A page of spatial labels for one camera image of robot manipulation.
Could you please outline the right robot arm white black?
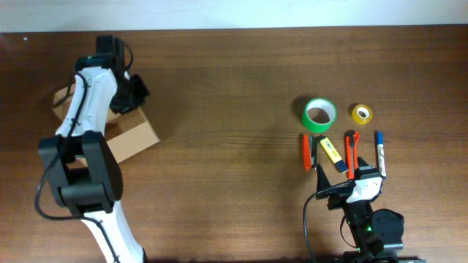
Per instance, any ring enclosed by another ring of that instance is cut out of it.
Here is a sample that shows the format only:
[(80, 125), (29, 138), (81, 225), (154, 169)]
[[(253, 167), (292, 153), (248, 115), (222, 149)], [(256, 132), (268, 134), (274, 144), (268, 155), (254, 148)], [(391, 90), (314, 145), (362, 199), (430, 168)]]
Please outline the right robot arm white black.
[(404, 247), (404, 217), (389, 209), (372, 209), (384, 181), (379, 170), (359, 157), (353, 179), (332, 186), (320, 165), (317, 179), (317, 198), (327, 199), (329, 210), (343, 210), (342, 224), (348, 225), (355, 243), (342, 261), (397, 262)]

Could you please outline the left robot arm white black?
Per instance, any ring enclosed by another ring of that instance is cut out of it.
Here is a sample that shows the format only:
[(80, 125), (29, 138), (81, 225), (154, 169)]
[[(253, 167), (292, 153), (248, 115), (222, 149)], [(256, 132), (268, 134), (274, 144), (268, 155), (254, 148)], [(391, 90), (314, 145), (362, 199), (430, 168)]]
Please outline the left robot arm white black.
[(123, 177), (105, 140), (109, 112), (126, 114), (149, 95), (139, 75), (129, 75), (131, 49), (113, 35), (98, 36), (96, 53), (80, 57), (64, 98), (71, 101), (53, 137), (39, 141), (45, 169), (34, 208), (51, 221), (82, 221), (107, 262), (147, 262), (124, 216)]

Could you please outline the brown cardboard box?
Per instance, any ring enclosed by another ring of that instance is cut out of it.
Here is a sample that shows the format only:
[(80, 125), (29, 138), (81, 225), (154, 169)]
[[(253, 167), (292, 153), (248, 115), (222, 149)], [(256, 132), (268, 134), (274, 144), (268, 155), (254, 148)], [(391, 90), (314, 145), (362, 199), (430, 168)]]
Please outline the brown cardboard box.
[(141, 107), (127, 114), (113, 113), (110, 86), (84, 88), (73, 84), (72, 97), (55, 106), (54, 113), (63, 121), (56, 134), (82, 137), (86, 132), (98, 132), (105, 138), (118, 163), (158, 143), (159, 138)]

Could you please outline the green tape roll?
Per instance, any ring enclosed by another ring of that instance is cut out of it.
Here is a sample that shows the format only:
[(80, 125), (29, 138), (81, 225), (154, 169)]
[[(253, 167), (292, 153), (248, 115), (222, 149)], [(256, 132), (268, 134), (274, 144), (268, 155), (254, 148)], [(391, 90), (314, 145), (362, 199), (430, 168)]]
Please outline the green tape roll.
[(336, 120), (335, 105), (328, 99), (316, 98), (307, 102), (302, 113), (302, 124), (313, 133), (323, 133), (329, 130)]

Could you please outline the small yellow tape roll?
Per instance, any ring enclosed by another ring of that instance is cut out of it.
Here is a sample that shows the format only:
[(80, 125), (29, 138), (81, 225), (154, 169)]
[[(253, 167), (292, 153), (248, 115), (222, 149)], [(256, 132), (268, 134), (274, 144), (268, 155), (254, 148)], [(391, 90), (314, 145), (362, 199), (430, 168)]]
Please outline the small yellow tape roll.
[(361, 125), (365, 125), (373, 118), (373, 112), (370, 107), (364, 104), (357, 104), (351, 112), (352, 119)]

